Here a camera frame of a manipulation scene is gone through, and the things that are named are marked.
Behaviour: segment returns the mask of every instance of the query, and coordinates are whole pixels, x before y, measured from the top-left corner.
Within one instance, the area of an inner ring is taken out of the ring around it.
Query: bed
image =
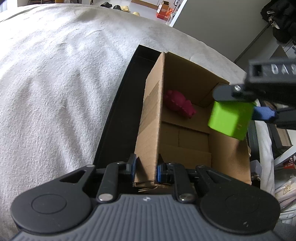
[[[91,163],[117,88],[139,44],[189,59],[230,83],[245,72],[176,29],[82,4],[43,4],[0,14],[0,236],[17,229],[21,192]],[[274,192],[271,142],[257,126],[261,188]]]

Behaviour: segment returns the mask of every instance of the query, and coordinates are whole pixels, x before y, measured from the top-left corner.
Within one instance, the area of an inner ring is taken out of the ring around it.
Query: gray panel
[[[88,221],[75,230],[56,236],[19,233],[14,241],[232,241],[280,240],[273,232],[253,236],[225,233],[208,224],[192,204],[181,204],[171,195],[122,195],[101,204]]]

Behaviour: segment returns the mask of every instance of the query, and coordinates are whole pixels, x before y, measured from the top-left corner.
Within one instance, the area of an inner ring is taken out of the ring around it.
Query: black tray
[[[124,73],[94,158],[97,168],[127,161],[134,153],[140,125],[146,79],[160,55],[139,45]]]

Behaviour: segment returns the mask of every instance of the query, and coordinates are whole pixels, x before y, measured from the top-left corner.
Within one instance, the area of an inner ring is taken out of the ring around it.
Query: white fabric
[[[0,235],[21,192],[92,163],[139,44],[171,51],[231,83],[245,72],[204,43],[104,7],[44,4],[0,14]]]

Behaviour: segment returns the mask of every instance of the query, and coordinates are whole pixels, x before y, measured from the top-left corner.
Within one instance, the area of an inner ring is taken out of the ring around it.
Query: lime green block
[[[244,140],[253,108],[254,103],[215,101],[208,126],[227,136]]]

